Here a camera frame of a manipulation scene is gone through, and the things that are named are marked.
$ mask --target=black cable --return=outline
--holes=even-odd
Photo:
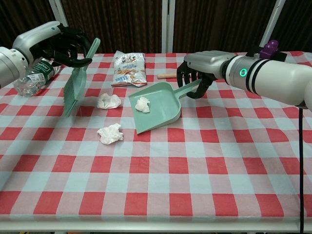
[[[302,135],[303,110],[299,108],[299,167],[300,167],[300,234],[303,234],[304,228],[304,201],[303,201],[303,135]]]

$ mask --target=chip bag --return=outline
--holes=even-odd
[[[116,51],[114,55],[114,76],[111,85],[124,86],[131,84],[137,87],[147,84],[144,54],[124,54]]]

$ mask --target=brown curtain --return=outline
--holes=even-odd
[[[283,51],[312,52],[312,0],[287,0],[271,39]]]
[[[161,0],[62,0],[68,24],[90,40],[101,39],[100,53],[161,51]]]
[[[0,46],[11,48],[19,34],[54,20],[49,0],[0,0]]]
[[[176,0],[173,51],[248,51],[261,42],[274,5],[274,0]]]

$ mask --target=plastic water bottle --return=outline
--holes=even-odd
[[[19,95],[31,97],[46,85],[51,77],[57,74],[60,66],[52,66],[53,61],[42,59],[33,68],[26,71],[26,75],[13,82]]]

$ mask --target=white tissue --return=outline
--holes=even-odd
[[[136,102],[135,108],[143,113],[148,113],[150,111],[148,103],[150,103],[150,101],[147,98],[140,97]]]
[[[102,94],[97,100],[97,107],[101,109],[117,108],[120,104],[121,100],[116,94],[111,96],[108,94]]]
[[[101,135],[100,141],[105,144],[111,144],[115,141],[123,139],[123,133],[119,132],[120,124],[115,123],[106,128],[101,128],[97,131],[98,134]]]

